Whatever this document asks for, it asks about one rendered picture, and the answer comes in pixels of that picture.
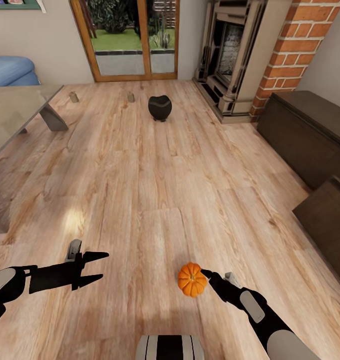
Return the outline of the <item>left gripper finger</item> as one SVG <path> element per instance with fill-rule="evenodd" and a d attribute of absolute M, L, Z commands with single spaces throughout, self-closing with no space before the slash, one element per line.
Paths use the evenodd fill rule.
<path fill-rule="evenodd" d="M 88 275 L 86 277 L 80 277 L 80 284 L 79 287 L 84 287 L 85 285 L 88 285 L 90 283 L 93 283 L 103 277 L 103 274 L 94 274 L 94 275 Z"/>
<path fill-rule="evenodd" d="M 105 257 L 108 257 L 109 254 L 107 252 L 92 252 L 92 251 L 87 251 L 82 255 L 82 261 L 83 261 L 83 266 L 82 268 L 85 268 L 85 264 L 91 261 L 95 261 L 98 259 L 102 259 Z"/>

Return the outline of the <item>pumpkin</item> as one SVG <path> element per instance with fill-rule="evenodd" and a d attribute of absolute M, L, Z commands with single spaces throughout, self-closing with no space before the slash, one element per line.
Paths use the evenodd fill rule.
<path fill-rule="evenodd" d="M 201 272 L 200 265 L 189 263 L 178 274 L 178 286 L 186 296 L 195 297 L 204 290 L 206 276 Z"/>

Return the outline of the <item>cauldron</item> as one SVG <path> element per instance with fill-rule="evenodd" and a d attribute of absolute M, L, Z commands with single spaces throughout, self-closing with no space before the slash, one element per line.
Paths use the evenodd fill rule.
<path fill-rule="evenodd" d="M 166 96 L 152 96 L 148 100 L 148 110 L 156 121 L 165 122 L 172 111 L 171 100 Z"/>

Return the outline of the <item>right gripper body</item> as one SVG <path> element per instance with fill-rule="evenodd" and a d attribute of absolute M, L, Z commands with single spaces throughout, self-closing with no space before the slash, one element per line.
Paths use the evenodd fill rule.
<path fill-rule="evenodd" d="M 233 284 L 224 280 L 217 272 L 213 273 L 213 276 L 210 278 L 209 283 L 224 302 L 229 301 L 228 292 L 230 288 L 234 286 Z"/>

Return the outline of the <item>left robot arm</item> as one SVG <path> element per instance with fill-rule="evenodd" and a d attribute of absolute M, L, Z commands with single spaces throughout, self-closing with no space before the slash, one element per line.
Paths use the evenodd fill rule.
<path fill-rule="evenodd" d="M 81 272 L 86 263 L 108 257 L 109 254 L 92 251 L 82 254 L 81 243 L 82 241 L 78 239 L 70 242 L 64 263 L 42 268 L 38 268 L 38 265 L 29 265 L 0 270 L 0 317 L 6 311 L 3 304 L 17 299 L 23 293 L 28 276 L 31 276 L 29 294 L 68 284 L 72 285 L 72 290 L 75 291 L 78 287 L 82 288 L 101 279 L 103 274 L 82 277 Z M 30 270 L 30 272 L 25 273 L 24 270 Z"/>

